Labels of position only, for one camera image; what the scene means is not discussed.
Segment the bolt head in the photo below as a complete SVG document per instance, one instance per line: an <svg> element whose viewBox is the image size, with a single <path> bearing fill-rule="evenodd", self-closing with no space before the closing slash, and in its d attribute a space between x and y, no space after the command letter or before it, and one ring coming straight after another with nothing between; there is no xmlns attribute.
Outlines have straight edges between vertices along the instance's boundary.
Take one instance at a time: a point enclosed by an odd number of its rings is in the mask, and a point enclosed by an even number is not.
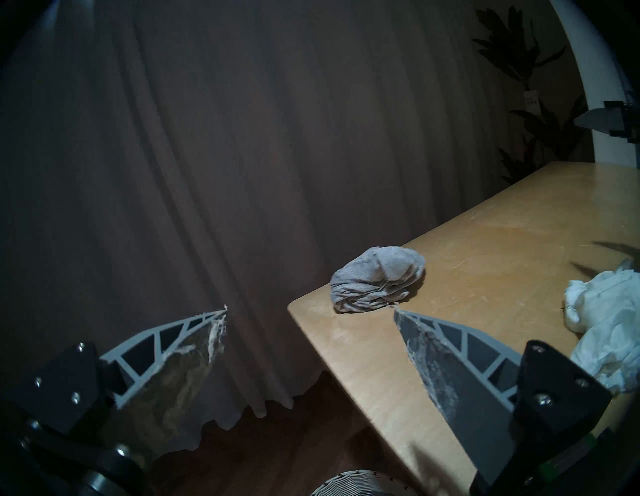
<svg viewBox="0 0 640 496"><path fill-rule="evenodd" d="M130 456L130 452L129 452L129 447L124 445L124 444L116 444L115 445L115 451L116 453L118 453L120 456Z"/></svg>
<svg viewBox="0 0 640 496"><path fill-rule="evenodd" d="M538 393L533 398L535 398L540 406L551 406L554 403L553 399L547 393Z"/></svg>

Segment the wooden table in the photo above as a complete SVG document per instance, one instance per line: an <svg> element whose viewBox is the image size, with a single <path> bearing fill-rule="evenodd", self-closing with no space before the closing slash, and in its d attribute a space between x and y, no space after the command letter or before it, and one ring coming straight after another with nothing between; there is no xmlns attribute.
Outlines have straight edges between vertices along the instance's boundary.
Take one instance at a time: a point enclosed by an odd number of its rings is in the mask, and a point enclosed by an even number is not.
<svg viewBox="0 0 640 496"><path fill-rule="evenodd" d="M531 339L569 355L564 289L615 269L625 255L594 241L640 248L640 172L553 163L405 245L426 277L400 307L480 329L522 353ZM337 314L324 286L289 312L345 391L429 492L466 493L476 472L409 361L393 308ZM631 395L596 430L615 426Z"/></svg>

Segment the curtain fold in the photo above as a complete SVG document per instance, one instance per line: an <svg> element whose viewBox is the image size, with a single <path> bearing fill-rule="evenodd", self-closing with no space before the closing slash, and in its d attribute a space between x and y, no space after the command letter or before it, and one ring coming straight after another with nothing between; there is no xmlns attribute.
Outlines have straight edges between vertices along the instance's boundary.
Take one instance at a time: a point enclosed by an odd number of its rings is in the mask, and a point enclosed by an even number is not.
<svg viewBox="0 0 640 496"><path fill-rule="evenodd" d="M164 449L291 407L322 365L287 304L501 188L473 12L54 4L0 80L4 380L227 304L225 352Z"/></svg>

